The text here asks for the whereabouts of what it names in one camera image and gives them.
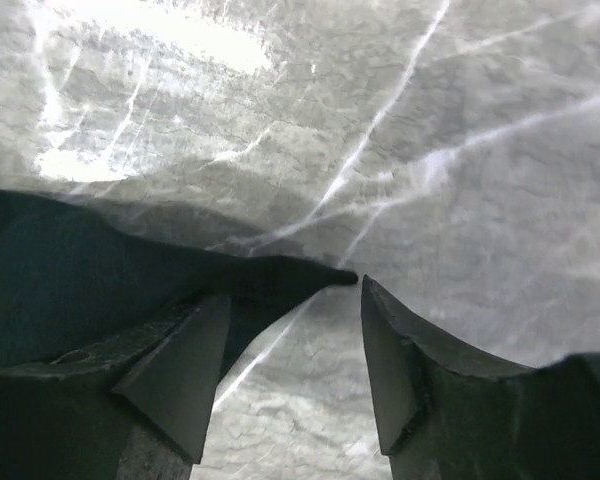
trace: black plastic part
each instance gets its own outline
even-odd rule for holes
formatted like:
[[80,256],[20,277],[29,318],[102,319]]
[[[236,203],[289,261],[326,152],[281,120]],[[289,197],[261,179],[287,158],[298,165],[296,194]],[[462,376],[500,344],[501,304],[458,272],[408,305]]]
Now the black plastic part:
[[600,354],[524,367],[453,337],[369,277],[361,316],[394,480],[600,480]]
[[52,363],[0,369],[0,480],[188,479],[229,308],[209,298]]

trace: gray marble table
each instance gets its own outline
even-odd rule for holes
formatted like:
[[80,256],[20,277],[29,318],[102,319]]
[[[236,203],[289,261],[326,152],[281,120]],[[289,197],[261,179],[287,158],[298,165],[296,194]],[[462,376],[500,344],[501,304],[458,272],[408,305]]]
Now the gray marble table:
[[[600,350],[600,2],[0,0],[0,187],[293,242],[517,362]],[[358,313],[325,292],[255,341],[194,478],[390,478]]]

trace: marble surface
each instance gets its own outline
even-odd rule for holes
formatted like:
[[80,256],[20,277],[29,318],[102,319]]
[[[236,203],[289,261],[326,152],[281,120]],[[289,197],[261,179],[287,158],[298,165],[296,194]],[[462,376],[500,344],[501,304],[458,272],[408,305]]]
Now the marble surface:
[[[521,363],[600,350],[600,2],[1,0],[0,187],[293,242]],[[325,292],[254,342],[193,478],[390,478],[358,311]]]

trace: marble countertop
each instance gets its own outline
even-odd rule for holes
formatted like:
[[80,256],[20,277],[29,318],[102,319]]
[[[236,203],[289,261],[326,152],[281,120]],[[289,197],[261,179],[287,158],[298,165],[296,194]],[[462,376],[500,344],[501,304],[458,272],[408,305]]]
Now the marble countertop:
[[[292,242],[520,363],[600,350],[600,2],[0,1],[0,187]],[[195,479],[390,478],[359,291],[251,345],[205,452]]]

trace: gray stone surface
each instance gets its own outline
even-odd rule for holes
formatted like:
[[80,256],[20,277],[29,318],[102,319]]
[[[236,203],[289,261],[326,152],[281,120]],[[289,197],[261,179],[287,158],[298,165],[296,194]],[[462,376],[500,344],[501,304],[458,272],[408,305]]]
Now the gray stone surface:
[[[184,202],[112,221],[298,242],[517,362],[600,350],[600,2],[0,1],[0,186]],[[252,345],[194,478],[389,478],[358,302]]]

